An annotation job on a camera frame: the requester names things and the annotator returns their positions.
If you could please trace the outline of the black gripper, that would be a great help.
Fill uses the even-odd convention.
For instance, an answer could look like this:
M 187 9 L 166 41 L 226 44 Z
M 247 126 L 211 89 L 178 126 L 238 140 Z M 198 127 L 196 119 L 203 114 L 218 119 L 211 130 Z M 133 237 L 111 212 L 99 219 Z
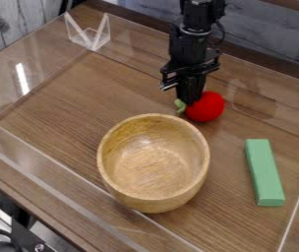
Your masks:
M 184 24 L 171 27 L 170 60 L 160 69 L 160 89 L 176 89 L 178 99 L 184 104 L 200 100 L 206 76 L 219 69 L 220 51 L 208 42 L 211 34 L 211 27 L 199 30 Z

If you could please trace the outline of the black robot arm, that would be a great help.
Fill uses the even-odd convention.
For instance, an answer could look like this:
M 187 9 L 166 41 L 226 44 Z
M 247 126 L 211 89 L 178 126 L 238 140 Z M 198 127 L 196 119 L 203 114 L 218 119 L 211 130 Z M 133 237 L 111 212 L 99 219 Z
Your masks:
M 200 100 L 206 77 L 219 69 L 226 0 L 180 0 L 182 16 L 170 31 L 170 60 L 160 73 L 163 91 L 176 89 L 178 99 L 192 105 Z

